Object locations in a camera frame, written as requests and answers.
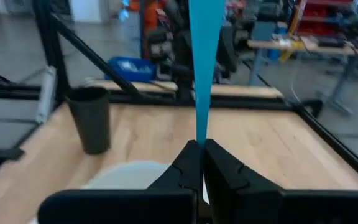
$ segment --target black plastic cup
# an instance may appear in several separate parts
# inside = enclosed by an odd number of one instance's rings
[[[85,153],[95,155],[110,147],[109,92],[101,87],[76,88],[66,95]]]

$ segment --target black metal frame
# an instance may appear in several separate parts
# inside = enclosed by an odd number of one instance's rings
[[[111,90],[111,103],[125,103],[136,105],[162,105],[162,106],[195,106],[191,98],[179,98],[177,93],[141,93],[131,83],[122,79],[112,70],[103,59],[92,51],[72,31],[67,29],[51,12],[50,0],[33,0],[34,12],[45,50],[45,56],[49,66],[57,69],[57,94],[58,104],[63,101],[63,96],[71,87],[63,60],[62,49],[58,33],[72,43],[80,52],[88,57],[97,67],[114,80],[123,91]],[[0,86],[0,98],[37,100],[40,88],[38,86]],[[212,95],[212,108],[240,108],[253,110],[277,110],[291,111],[298,114],[314,131],[326,141],[353,169],[358,172],[358,155],[353,153],[343,143],[333,136],[316,120],[323,107],[319,100],[306,101],[304,103],[292,103],[281,98],[263,98],[251,96],[222,96]],[[20,143],[30,137],[28,135],[21,139]]]

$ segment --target table leg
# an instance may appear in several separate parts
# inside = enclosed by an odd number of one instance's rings
[[[249,79],[248,79],[248,85],[249,86],[256,85],[256,82],[258,80],[259,69],[260,69],[260,66],[261,66],[261,64],[263,62],[263,53],[264,52],[265,52],[265,49],[257,49],[256,50],[254,64],[252,65],[252,70],[251,70],[251,72],[249,74]]]
[[[324,101],[327,105],[332,106],[336,110],[339,110],[344,115],[352,114],[352,110],[346,107],[342,103],[342,96],[347,81],[356,71],[357,65],[358,65],[358,57],[356,56],[349,57],[348,63],[345,66],[342,75],[339,77],[339,80],[332,93],[329,96],[325,96],[324,94],[321,94],[324,97]]]

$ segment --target gray floor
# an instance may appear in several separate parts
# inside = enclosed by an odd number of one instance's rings
[[[139,56],[138,17],[131,14],[125,22],[112,20],[108,24],[71,24],[94,51],[103,59],[123,55]],[[63,53],[71,85],[79,85],[85,78],[102,78],[103,74],[67,41],[62,39]],[[33,18],[0,16],[0,74],[12,81],[40,84],[45,58]],[[327,60],[304,60],[296,76],[296,62],[271,63],[260,71],[271,85],[288,98],[294,98],[291,83],[295,77],[295,91],[299,98],[315,98],[316,91],[330,91],[337,76],[325,75],[326,70],[341,70]],[[249,70],[241,66],[231,83],[245,85]],[[351,80],[343,101],[353,109],[352,116],[343,116],[325,108],[320,121],[358,154],[358,81]],[[27,121],[35,118],[37,102],[0,100],[0,149],[7,149],[32,128]]]

